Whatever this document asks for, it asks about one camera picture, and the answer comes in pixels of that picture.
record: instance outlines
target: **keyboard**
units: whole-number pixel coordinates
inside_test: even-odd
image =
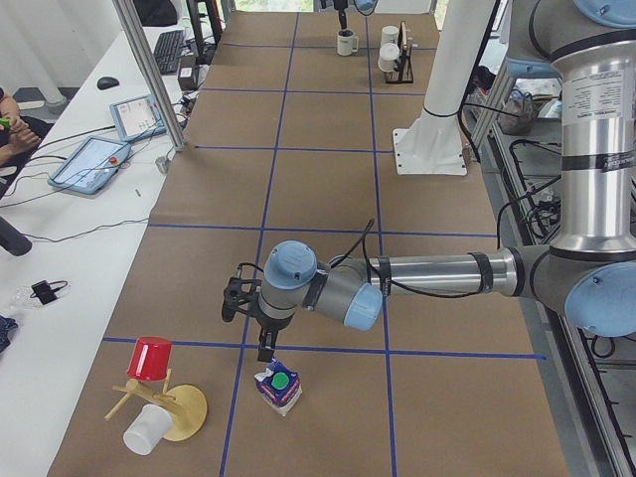
[[[153,55],[159,67],[159,73],[162,75],[175,73],[179,69],[179,58],[183,50],[184,38],[183,30],[173,30],[159,35]]]

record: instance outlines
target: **black cable plug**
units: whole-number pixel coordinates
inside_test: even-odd
[[[60,284],[60,286],[57,286],[55,288],[51,287],[51,285],[56,285],[58,283]],[[46,305],[47,303],[51,303],[52,301],[57,300],[58,295],[56,295],[56,292],[62,290],[68,285],[69,283],[65,280],[54,281],[52,283],[49,283],[47,280],[42,280],[35,285],[31,285],[31,289],[33,290],[31,298],[38,298],[40,300],[40,303]]]

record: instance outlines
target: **white desk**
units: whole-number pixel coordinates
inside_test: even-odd
[[[160,32],[147,29],[151,45]],[[97,79],[113,76],[120,86],[100,91]],[[172,102],[181,97],[176,76],[164,77]],[[45,142],[112,124],[108,106],[146,94],[148,88],[123,33],[52,129]],[[96,133],[116,137],[114,130]],[[69,155],[85,136],[45,148],[40,154]],[[146,146],[139,141],[133,151]],[[28,204],[0,209],[0,216],[25,234],[57,239],[99,225],[148,217],[164,176],[155,159],[171,149],[164,134],[136,154],[94,198],[60,192]],[[59,164],[42,159],[22,175],[54,172]],[[0,206],[52,191],[46,176],[24,179]],[[62,442],[103,331],[145,230],[126,225],[61,243],[34,242],[23,256],[0,249],[0,311],[20,286],[40,280],[68,280],[64,298],[39,310],[9,315],[19,322],[12,344],[0,354],[0,476],[46,475]]]

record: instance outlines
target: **person's hand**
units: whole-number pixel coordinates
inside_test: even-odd
[[[9,143],[7,144],[11,148],[13,154],[20,154],[27,152],[36,147],[42,139],[36,136],[35,132],[31,129],[22,129],[20,132],[16,132],[9,136]]]
[[[24,122],[19,114],[14,114],[12,112],[7,112],[4,117],[9,119],[10,125],[9,130],[11,132],[21,132],[25,129],[29,129],[29,124]]]

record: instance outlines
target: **white cup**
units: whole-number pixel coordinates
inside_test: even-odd
[[[386,25],[382,28],[382,37],[380,39],[380,46],[385,43],[398,44],[399,28],[393,25]]]
[[[378,68],[385,73],[395,71],[396,60],[399,58],[399,46],[395,43],[385,43],[380,47]]]
[[[351,30],[341,30],[338,32],[338,55],[348,57],[352,53],[358,52],[359,39]]]
[[[123,442],[135,454],[148,455],[172,424],[170,412],[156,404],[147,404],[123,433]]]

